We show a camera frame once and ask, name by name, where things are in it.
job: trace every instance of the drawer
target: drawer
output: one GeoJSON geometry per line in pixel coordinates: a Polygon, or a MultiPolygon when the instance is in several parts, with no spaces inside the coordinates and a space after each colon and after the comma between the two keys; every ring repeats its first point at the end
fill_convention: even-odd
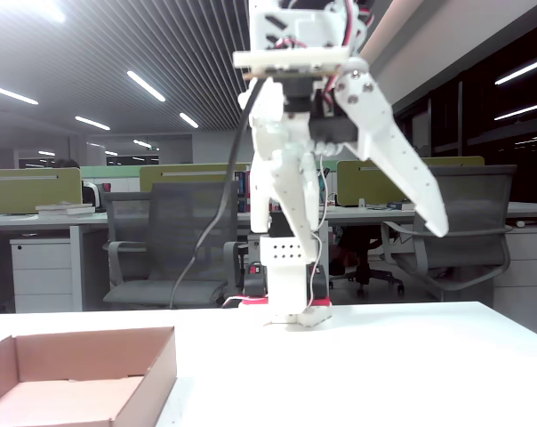
{"type": "Polygon", "coordinates": [[[71,268],[71,244],[12,245],[14,270],[71,268]]]}
{"type": "Polygon", "coordinates": [[[537,334],[537,286],[494,288],[493,309],[537,334]]]}
{"type": "Polygon", "coordinates": [[[73,311],[73,295],[16,295],[16,313],[73,311]]]}
{"type": "Polygon", "coordinates": [[[512,260],[537,260],[537,233],[506,235],[512,260]]]}
{"type": "Polygon", "coordinates": [[[72,294],[71,269],[14,270],[13,291],[16,295],[72,294]]]}
{"type": "Polygon", "coordinates": [[[493,280],[497,287],[537,286],[537,260],[512,261],[505,273],[493,280]]]}

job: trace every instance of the open cardboard tray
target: open cardboard tray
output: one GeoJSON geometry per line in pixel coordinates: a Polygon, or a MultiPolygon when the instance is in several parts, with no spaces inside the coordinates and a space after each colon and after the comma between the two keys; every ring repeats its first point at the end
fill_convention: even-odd
{"type": "Polygon", "coordinates": [[[154,426],[175,380],[172,327],[10,336],[0,426],[154,426]]]}

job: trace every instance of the green partition panel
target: green partition panel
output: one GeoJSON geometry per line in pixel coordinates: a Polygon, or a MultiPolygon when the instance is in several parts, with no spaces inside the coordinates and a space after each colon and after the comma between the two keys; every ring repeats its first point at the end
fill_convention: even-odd
{"type": "Polygon", "coordinates": [[[81,173],[65,169],[0,170],[0,214],[36,214],[36,206],[82,203],[81,173]]]}
{"type": "MultiPolygon", "coordinates": [[[[429,166],[483,166],[484,158],[472,157],[425,157],[422,159],[429,166]]],[[[359,204],[364,198],[366,203],[384,204],[397,202],[405,194],[371,161],[338,162],[338,203],[343,206],[359,204]]]]}
{"type": "MultiPolygon", "coordinates": [[[[236,172],[247,170],[247,163],[237,163],[236,172]]],[[[156,165],[140,168],[140,191],[151,191],[155,182],[222,182],[227,164],[156,165]]]]}

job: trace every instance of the white table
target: white table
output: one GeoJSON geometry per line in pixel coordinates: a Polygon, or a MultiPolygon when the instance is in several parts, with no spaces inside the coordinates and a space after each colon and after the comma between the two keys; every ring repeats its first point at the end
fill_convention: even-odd
{"type": "Polygon", "coordinates": [[[0,315],[6,334],[176,326],[157,427],[537,426],[537,334],[478,302],[333,308],[314,330],[240,310],[0,315]]]}

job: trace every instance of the fluorescent light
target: fluorescent light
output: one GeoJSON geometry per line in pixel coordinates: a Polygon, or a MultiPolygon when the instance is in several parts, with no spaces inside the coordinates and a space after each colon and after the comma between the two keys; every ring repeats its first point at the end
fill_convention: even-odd
{"type": "Polygon", "coordinates": [[[516,145],[518,144],[527,144],[529,142],[537,142],[537,140],[529,140],[529,141],[521,141],[521,142],[516,142],[516,145]]]}
{"type": "Polygon", "coordinates": [[[186,114],[180,113],[180,117],[183,118],[190,125],[194,126],[195,128],[198,128],[197,123],[194,122],[191,118],[189,118],[186,114]]]}
{"type": "Polygon", "coordinates": [[[537,68],[537,62],[534,62],[532,65],[528,65],[525,68],[521,68],[519,71],[516,71],[515,73],[511,73],[509,76],[505,76],[504,78],[501,78],[500,80],[496,81],[496,84],[501,85],[502,83],[506,83],[512,78],[521,76],[522,74],[525,74],[527,71],[531,71],[534,68],[537,68]]]}
{"type": "Polygon", "coordinates": [[[89,120],[88,118],[83,118],[83,117],[80,117],[80,116],[76,116],[75,119],[78,120],[79,122],[87,123],[88,125],[97,126],[100,129],[104,129],[105,131],[110,130],[110,128],[108,126],[102,125],[102,124],[97,123],[97,122],[93,122],[92,120],[89,120]]]}
{"type": "Polygon", "coordinates": [[[49,20],[65,22],[65,15],[54,0],[0,0],[0,7],[5,7],[8,12],[14,8],[27,8],[31,12],[37,12],[49,20]]]}
{"type": "Polygon", "coordinates": [[[152,146],[150,144],[148,144],[147,142],[142,142],[142,141],[138,141],[138,140],[134,140],[134,143],[135,144],[138,144],[138,145],[141,145],[142,147],[146,147],[147,149],[151,149],[152,146]]]}
{"type": "Polygon", "coordinates": [[[144,89],[146,89],[148,92],[152,93],[154,97],[164,102],[165,98],[162,96],[156,89],[154,89],[152,86],[150,86],[148,83],[146,83],[144,80],[142,80],[136,73],[133,71],[128,71],[126,74],[128,74],[128,77],[130,77],[132,80],[134,80],[136,83],[138,83],[140,86],[142,86],[144,89]]]}
{"type": "Polygon", "coordinates": [[[503,118],[512,117],[517,114],[523,114],[527,111],[532,111],[534,109],[537,109],[537,105],[532,105],[531,107],[527,107],[526,109],[520,109],[519,111],[514,111],[513,113],[504,114],[503,116],[496,117],[494,120],[502,120],[503,118]]]}
{"type": "Polygon", "coordinates": [[[11,96],[12,98],[15,98],[16,100],[27,102],[28,104],[34,104],[37,105],[37,101],[31,100],[30,98],[26,98],[25,96],[18,95],[17,93],[6,91],[5,89],[0,88],[0,93],[2,95],[11,96]]]}

